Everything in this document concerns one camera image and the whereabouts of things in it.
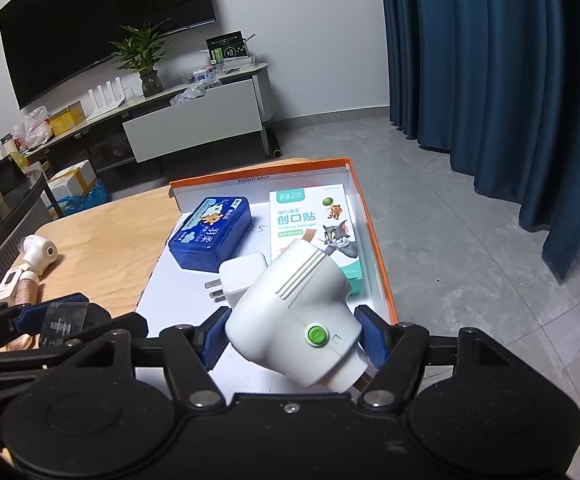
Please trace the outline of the white vaporizer with glass bottle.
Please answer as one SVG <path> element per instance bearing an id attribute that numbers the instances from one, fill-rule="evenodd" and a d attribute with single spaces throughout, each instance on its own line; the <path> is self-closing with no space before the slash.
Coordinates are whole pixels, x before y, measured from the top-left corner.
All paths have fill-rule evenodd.
<path id="1" fill-rule="evenodd" d="M 39 278 L 43 276 L 48 266 L 55 263 L 59 251 L 54 242 L 48 238 L 31 234 L 23 237 L 19 243 L 22 256 L 22 266 L 25 271 L 34 272 Z"/>

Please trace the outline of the white wifi router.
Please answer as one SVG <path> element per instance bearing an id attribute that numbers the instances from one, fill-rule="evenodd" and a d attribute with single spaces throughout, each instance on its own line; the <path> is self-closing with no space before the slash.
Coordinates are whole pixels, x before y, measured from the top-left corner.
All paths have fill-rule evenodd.
<path id="1" fill-rule="evenodd" d="M 104 86 L 98 84 L 96 88 L 90 88 L 88 96 L 92 100 L 92 112 L 86 117 L 87 120 L 94 120 L 107 112 L 112 112 L 126 101 L 126 93 L 120 77 L 107 80 Z"/>

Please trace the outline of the white plug-in vaporizer green button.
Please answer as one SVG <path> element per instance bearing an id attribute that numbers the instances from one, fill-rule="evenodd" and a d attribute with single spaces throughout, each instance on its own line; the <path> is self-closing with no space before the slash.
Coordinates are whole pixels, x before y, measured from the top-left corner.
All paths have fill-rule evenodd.
<path id="1" fill-rule="evenodd" d="M 321 249 L 296 240 L 248 288 L 225 333 L 246 360 L 303 387 L 337 393 L 367 373 L 362 324 L 348 307 L 351 287 Z"/>

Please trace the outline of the potted plant on cabinet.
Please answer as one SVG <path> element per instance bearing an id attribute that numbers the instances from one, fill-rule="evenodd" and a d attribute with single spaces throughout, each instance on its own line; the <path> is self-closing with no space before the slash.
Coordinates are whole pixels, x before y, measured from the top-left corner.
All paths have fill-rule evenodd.
<path id="1" fill-rule="evenodd" d="M 142 94 L 145 98 L 164 90 L 156 70 L 165 54 L 165 39 L 161 32 L 163 22 L 153 25 L 144 23 L 134 27 L 122 25 L 125 37 L 112 41 L 113 58 L 119 70 L 138 73 Z"/>

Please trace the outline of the black charger adapter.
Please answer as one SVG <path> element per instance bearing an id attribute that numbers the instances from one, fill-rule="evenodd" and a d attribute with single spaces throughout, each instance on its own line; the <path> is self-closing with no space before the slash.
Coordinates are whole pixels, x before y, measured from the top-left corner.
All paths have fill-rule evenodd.
<path id="1" fill-rule="evenodd" d="M 60 346 L 85 324 L 87 302 L 53 302 L 46 310 L 38 343 L 40 348 Z"/>

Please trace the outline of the white plastic bag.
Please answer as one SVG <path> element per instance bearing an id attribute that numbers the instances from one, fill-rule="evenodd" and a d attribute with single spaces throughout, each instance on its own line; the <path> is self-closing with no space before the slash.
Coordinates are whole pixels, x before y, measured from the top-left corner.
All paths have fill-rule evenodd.
<path id="1" fill-rule="evenodd" d="M 22 122 L 13 127 L 12 135 L 18 147 L 26 152 L 39 148 L 48 142 L 54 133 L 49 123 L 46 107 L 40 106 L 24 116 Z"/>

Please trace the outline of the black green box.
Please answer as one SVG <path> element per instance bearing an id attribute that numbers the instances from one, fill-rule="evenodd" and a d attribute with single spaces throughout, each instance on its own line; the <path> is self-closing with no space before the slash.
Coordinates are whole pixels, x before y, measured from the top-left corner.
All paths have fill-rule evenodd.
<path id="1" fill-rule="evenodd" d="M 247 41 L 240 30 L 208 38 L 205 44 L 212 64 L 222 64 L 226 60 L 246 58 L 249 55 Z"/>

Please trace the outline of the white charger box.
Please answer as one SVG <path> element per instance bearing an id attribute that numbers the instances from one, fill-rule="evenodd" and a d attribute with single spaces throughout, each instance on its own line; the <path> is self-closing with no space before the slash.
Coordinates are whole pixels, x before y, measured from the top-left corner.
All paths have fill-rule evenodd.
<path id="1" fill-rule="evenodd" d="M 0 282 L 0 304 L 6 304 L 8 307 L 14 305 L 14 297 L 19 278 L 22 274 L 20 266 L 10 269 Z"/>

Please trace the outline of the yellow box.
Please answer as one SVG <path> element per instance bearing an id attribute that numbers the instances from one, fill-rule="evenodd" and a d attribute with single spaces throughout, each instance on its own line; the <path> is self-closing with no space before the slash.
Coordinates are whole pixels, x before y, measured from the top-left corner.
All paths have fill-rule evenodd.
<path id="1" fill-rule="evenodd" d="M 62 136 L 83 122 L 86 122 L 86 116 L 81 101 L 76 101 L 48 117 L 54 136 Z"/>

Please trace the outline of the blue plastic bag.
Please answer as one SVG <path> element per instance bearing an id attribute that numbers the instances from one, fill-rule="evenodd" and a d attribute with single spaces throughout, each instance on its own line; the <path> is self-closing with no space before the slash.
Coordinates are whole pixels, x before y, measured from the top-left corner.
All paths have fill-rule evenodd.
<path id="1" fill-rule="evenodd" d="M 94 186 L 83 196 L 70 196 L 58 200 L 63 214 L 70 216 L 84 210 L 98 207 L 110 200 L 110 193 L 103 180 L 97 180 Z"/>

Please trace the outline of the cardboard box on floor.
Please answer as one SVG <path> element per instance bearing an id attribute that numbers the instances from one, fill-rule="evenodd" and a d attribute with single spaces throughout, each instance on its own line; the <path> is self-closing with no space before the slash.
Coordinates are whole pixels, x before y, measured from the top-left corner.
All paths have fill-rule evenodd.
<path id="1" fill-rule="evenodd" d="M 83 197 L 95 185 L 97 176 L 88 159 L 60 170 L 49 181 L 48 186 L 57 202 L 65 198 Z"/>

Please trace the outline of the copper bottle white cap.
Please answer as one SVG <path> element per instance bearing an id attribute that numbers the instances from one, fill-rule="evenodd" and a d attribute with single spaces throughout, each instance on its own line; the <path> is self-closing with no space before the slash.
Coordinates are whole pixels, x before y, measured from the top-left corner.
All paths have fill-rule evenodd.
<path id="1" fill-rule="evenodd" d="M 22 269 L 22 274 L 18 281 L 16 296 L 14 297 L 14 306 L 20 306 L 20 304 L 36 304 L 38 289 L 40 288 L 40 278 L 34 272 L 25 271 L 23 266 L 20 266 L 20 268 Z M 35 336 L 22 335 L 10 341 L 9 344 L 6 344 L 6 350 L 30 350 L 34 347 L 35 341 Z"/>

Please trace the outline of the blue floss pick tin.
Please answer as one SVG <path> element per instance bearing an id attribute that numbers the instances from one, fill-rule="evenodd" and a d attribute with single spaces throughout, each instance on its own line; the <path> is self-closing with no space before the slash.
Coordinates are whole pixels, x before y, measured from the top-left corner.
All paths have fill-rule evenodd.
<path id="1" fill-rule="evenodd" d="M 168 250 L 184 270 L 217 273 L 231 259 L 252 226 L 244 196 L 205 197 L 168 241 Z"/>

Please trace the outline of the wall mounted television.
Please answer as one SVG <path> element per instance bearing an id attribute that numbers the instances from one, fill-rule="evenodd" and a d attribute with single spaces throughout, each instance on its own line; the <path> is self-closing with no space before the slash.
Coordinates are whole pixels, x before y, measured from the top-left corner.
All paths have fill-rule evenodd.
<path id="1" fill-rule="evenodd" d="M 106 62 L 128 26 L 169 35 L 214 20 L 212 0 L 9 0 L 0 38 L 14 96 L 26 107 Z"/>

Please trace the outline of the blue curtain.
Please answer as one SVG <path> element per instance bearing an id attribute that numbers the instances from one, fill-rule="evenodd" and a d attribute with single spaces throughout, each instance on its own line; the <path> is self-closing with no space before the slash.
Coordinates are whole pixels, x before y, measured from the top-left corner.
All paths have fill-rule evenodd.
<path id="1" fill-rule="evenodd" d="M 580 251 L 580 0 L 383 0 L 389 117 L 517 203 L 565 278 Z"/>

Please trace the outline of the white USB charger cube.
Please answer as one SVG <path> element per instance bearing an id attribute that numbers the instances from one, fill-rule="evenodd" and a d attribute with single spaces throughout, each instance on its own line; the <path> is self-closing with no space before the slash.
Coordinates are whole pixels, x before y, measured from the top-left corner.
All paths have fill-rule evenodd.
<path id="1" fill-rule="evenodd" d="M 215 302 L 226 301 L 235 307 L 250 286 L 267 269 L 267 261 L 260 252 L 226 260 L 218 268 L 218 278 L 204 284 Z"/>

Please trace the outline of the orange white shoebox lid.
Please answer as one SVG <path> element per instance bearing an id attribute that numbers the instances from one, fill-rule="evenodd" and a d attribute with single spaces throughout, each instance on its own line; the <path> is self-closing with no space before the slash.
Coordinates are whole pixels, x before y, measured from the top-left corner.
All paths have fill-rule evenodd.
<path id="1" fill-rule="evenodd" d="M 267 267 L 270 258 L 269 203 L 272 191 L 286 188 L 308 188 L 340 183 L 348 194 L 348 206 L 354 214 L 354 231 L 360 244 L 363 281 L 350 284 L 348 307 L 353 312 L 359 304 L 367 304 L 386 320 L 394 320 L 396 310 L 381 252 L 372 227 L 366 200 L 352 162 L 347 159 L 324 159 L 298 162 L 285 167 L 239 170 L 233 176 L 209 176 L 175 182 L 171 191 L 183 211 L 171 236 L 205 199 L 211 196 L 244 196 L 250 204 L 252 226 L 232 258 L 260 252 Z M 198 326 L 226 301 L 215 302 L 204 284 L 217 273 L 182 269 L 166 242 L 137 307 L 147 320 L 151 336 L 175 325 Z M 237 393 L 325 393 L 333 392 L 322 385 L 303 387 L 292 379 L 246 360 L 228 340 L 228 345 L 212 370 L 212 385 L 225 399 Z"/>

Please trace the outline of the green bandage box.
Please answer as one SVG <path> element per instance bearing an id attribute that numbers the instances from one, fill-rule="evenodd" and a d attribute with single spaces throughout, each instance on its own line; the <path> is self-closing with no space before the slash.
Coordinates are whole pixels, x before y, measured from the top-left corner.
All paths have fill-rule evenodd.
<path id="1" fill-rule="evenodd" d="M 272 191 L 268 203 L 270 258 L 305 240 L 326 252 L 352 284 L 363 281 L 354 214 L 342 184 Z"/>

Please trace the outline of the white TV cabinet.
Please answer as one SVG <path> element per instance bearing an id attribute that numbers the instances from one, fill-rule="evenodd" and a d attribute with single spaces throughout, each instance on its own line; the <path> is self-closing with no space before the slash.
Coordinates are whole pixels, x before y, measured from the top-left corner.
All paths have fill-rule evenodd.
<path id="1" fill-rule="evenodd" d="M 265 156 L 272 157 L 266 127 L 273 122 L 276 108 L 268 65 L 240 66 L 218 80 L 220 85 L 204 96 L 178 105 L 172 105 L 171 98 L 183 93 L 186 84 L 150 98 L 132 99 L 48 141 L 26 158 L 29 162 L 48 160 L 60 144 L 115 126 L 122 128 L 136 162 L 255 132 L 261 135 Z"/>

